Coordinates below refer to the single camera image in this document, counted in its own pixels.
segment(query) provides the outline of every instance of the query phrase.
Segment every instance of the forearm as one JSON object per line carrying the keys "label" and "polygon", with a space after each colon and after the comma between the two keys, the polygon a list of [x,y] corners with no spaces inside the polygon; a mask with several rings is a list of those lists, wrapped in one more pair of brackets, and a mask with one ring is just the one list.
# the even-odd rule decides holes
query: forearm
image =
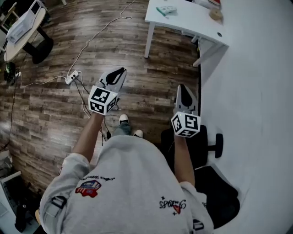
{"label": "forearm", "polygon": [[174,172],[178,182],[187,181],[195,185],[194,170],[190,159],[186,140],[183,137],[174,136],[175,157]]}
{"label": "forearm", "polygon": [[81,154],[89,162],[91,161],[103,119],[103,115],[92,114],[72,151],[73,153]]}

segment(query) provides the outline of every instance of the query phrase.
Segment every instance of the pant leg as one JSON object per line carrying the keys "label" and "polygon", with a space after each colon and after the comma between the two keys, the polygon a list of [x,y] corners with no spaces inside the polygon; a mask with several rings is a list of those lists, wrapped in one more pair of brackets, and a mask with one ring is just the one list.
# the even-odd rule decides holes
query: pant leg
{"label": "pant leg", "polygon": [[112,136],[130,136],[131,134],[131,126],[126,123],[122,122],[114,131]]}

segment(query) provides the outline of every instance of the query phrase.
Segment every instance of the brown tape roll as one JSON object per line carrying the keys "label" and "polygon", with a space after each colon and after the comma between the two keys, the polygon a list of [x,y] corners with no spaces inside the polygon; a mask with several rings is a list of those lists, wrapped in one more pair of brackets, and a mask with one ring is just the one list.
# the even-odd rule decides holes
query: brown tape roll
{"label": "brown tape roll", "polygon": [[215,8],[210,10],[209,15],[213,20],[221,20],[223,18],[223,14],[221,13],[221,11]]}

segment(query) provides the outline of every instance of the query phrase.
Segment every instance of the white sweatshirt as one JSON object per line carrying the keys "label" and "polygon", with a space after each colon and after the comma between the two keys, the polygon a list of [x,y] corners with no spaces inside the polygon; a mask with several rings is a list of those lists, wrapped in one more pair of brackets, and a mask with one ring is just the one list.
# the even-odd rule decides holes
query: white sweatshirt
{"label": "white sweatshirt", "polygon": [[[56,196],[64,197],[63,208]],[[153,144],[115,136],[92,171],[84,156],[66,157],[39,211],[48,234],[209,234],[205,203],[190,183],[178,183]]]}

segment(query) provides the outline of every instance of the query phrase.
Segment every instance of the fiducial marker cube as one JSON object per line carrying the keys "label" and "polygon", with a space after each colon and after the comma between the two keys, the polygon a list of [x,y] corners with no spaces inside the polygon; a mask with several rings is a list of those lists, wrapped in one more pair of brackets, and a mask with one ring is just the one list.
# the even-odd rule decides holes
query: fiducial marker cube
{"label": "fiducial marker cube", "polygon": [[201,118],[184,112],[177,112],[171,119],[176,136],[193,137],[201,130]]}
{"label": "fiducial marker cube", "polygon": [[118,100],[118,93],[93,86],[88,97],[89,109],[93,112],[106,115]]}

